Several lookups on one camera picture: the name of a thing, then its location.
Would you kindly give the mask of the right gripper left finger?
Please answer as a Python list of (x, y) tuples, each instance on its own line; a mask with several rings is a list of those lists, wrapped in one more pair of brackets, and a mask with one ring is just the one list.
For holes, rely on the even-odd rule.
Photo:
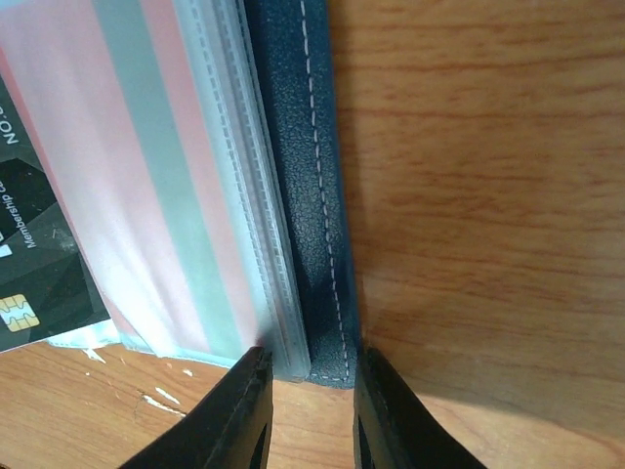
[(266, 468), (273, 403), (271, 353), (252, 347), (179, 423), (124, 468)]

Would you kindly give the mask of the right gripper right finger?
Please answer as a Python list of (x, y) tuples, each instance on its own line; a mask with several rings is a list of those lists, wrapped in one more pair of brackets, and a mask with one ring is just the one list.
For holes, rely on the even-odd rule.
[(429, 413), (376, 348), (358, 352), (354, 382), (357, 468), (481, 468)]

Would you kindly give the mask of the blue leather card holder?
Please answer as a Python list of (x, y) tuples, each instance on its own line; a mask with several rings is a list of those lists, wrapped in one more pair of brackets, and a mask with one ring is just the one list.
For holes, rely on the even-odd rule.
[(270, 330), (254, 346), (271, 353), (280, 379), (350, 389), (359, 329), (327, 5), (223, 2), (237, 38), (226, 60), (237, 74), (242, 131), (265, 150), (245, 177), (257, 192), (252, 212), (273, 304)]

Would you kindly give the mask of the black membership card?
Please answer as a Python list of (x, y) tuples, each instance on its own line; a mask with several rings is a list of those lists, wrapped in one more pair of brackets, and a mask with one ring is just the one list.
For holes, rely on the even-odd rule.
[(8, 89), (1, 90), (1, 349), (119, 341)]

